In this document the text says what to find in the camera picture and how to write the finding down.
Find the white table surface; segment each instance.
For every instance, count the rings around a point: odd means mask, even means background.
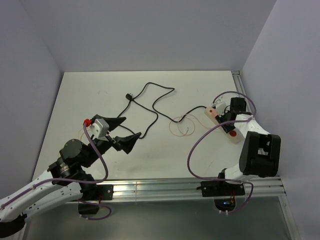
[[[211,106],[215,96],[224,91],[235,91],[236,87],[230,71],[132,71],[132,72],[66,72],[64,74],[52,116],[44,138],[43,146],[35,168],[34,178],[45,171],[58,158],[59,150],[73,138],[78,138],[84,119],[95,114],[116,117],[128,104],[127,93],[137,95],[147,82],[166,87],[174,87],[175,92],[156,104],[160,112],[171,117],[183,115],[199,105]],[[151,109],[153,101],[168,90],[150,85],[137,102]],[[223,100],[233,97],[225,94]],[[204,108],[192,114],[208,127],[214,124],[205,116]],[[124,114],[127,120],[123,125],[134,132],[146,130],[155,119],[132,103]],[[195,122],[195,132],[191,136],[176,137],[169,132],[169,120],[159,116],[158,122],[150,129],[145,139],[136,143],[130,154],[108,150],[104,159],[109,169],[109,179],[160,179],[192,177],[187,169],[187,156],[194,143],[207,129]],[[192,129],[186,120],[181,129]],[[118,127],[111,136],[130,135]],[[82,141],[88,143],[84,136]],[[223,169],[239,161],[242,143],[233,144],[217,130],[209,134],[198,145],[191,158],[191,168],[202,176],[217,176]],[[105,174],[97,160],[90,168],[85,168],[94,178]]]

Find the black power cord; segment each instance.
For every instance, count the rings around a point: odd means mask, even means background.
[[[152,104],[152,109],[153,109],[154,111],[152,111],[151,109],[149,109],[149,108],[141,105],[140,103],[138,103],[138,102],[136,101],[136,99],[137,99],[138,97],[140,97],[140,96],[142,95],[142,93],[146,90],[146,88],[147,88],[148,85],[155,85],[155,86],[158,86],[158,87],[160,87],[160,88],[170,90],[170,91],[168,91],[167,93],[165,93],[165,94],[161,95],[160,97],[158,97],[158,98],[153,102],[153,104]],[[177,124],[177,123],[181,123],[181,122],[185,119],[185,117],[186,117],[189,113],[191,113],[192,111],[194,111],[194,110],[196,110],[196,109],[199,109],[199,108],[206,108],[206,107],[203,106],[203,105],[196,106],[196,107],[192,108],[190,111],[186,112],[179,121],[175,121],[175,120],[173,120],[171,117],[169,117],[169,116],[165,115],[164,113],[156,110],[156,108],[155,108],[156,103],[157,103],[160,99],[162,99],[163,97],[165,97],[165,96],[169,95],[170,93],[172,93],[174,90],[175,90],[174,87],[167,87],[167,86],[162,86],[162,85],[157,84],[157,83],[154,83],[154,82],[148,82],[148,83],[146,83],[146,84],[144,85],[143,89],[141,90],[141,92],[140,92],[137,96],[133,97],[133,96],[132,96],[131,94],[129,94],[129,93],[125,95],[125,98],[128,99],[129,102],[128,102],[128,105],[125,107],[125,109],[118,115],[118,118],[121,117],[121,116],[129,109],[129,107],[130,107],[130,105],[131,105],[131,102],[134,102],[135,104],[137,104],[138,106],[144,108],[145,110],[147,110],[147,111],[149,111],[149,112],[151,112],[151,113],[156,114],[155,120],[147,127],[147,129],[145,130],[145,133],[144,133],[142,136],[139,137],[139,139],[144,139],[144,138],[147,136],[147,133],[148,133],[149,129],[158,121],[159,114],[162,115],[162,116],[164,116],[164,117],[166,117],[167,119],[169,119],[169,120],[171,120],[172,122],[174,122],[174,123]],[[128,128],[128,127],[126,127],[126,126],[120,125],[120,127],[122,127],[122,128],[124,128],[124,129],[130,131],[132,134],[135,134],[130,128]]]

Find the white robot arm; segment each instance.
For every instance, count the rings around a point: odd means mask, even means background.
[[[242,97],[233,97],[230,106],[224,101],[213,104],[204,112],[216,125],[228,122],[221,131],[234,144],[244,140],[239,162],[224,169],[225,179],[247,181],[256,177],[274,177],[278,172],[281,139],[270,134],[247,112],[247,103]]]
[[[0,199],[0,238],[20,231],[33,217],[66,202],[92,200],[98,193],[97,183],[82,167],[90,167],[97,159],[96,148],[101,155],[113,147],[117,151],[131,152],[141,133],[112,138],[109,133],[118,127],[125,117],[106,118],[99,115],[86,119],[95,139],[84,144],[78,139],[69,140],[60,150],[61,157],[51,164],[37,179],[8,197]]]

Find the power strip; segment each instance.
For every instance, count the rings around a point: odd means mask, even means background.
[[[218,116],[218,112],[216,109],[212,108],[212,107],[207,107],[204,110],[205,115],[207,115],[207,117],[215,124],[218,125],[219,122],[216,120],[216,116]],[[241,142],[242,140],[244,140],[244,136],[242,135],[242,133],[235,128],[234,130],[230,131],[229,133],[226,133],[224,131],[224,129],[222,127],[219,127],[219,129],[224,133],[224,135],[234,144],[237,144],[239,142]]]

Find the black bracket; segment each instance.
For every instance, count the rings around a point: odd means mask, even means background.
[[[112,200],[114,194],[114,186],[112,184],[99,184],[97,191],[92,198],[93,201],[109,201]]]
[[[21,214],[15,220],[0,222],[0,239],[7,238],[23,229],[26,217],[26,214]]]
[[[279,168],[281,138],[278,135],[263,135],[248,131],[239,159],[243,175],[258,175],[260,178],[274,177]],[[260,154],[263,149],[266,155]]]
[[[225,169],[219,173],[218,179],[225,178]],[[246,194],[243,184],[231,184],[226,181],[202,181],[201,186],[202,197],[226,197],[226,196],[243,196]]]
[[[96,215],[99,211],[99,206],[89,205],[85,203],[78,204],[78,213],[80,215],[88,216],[88,215]]]

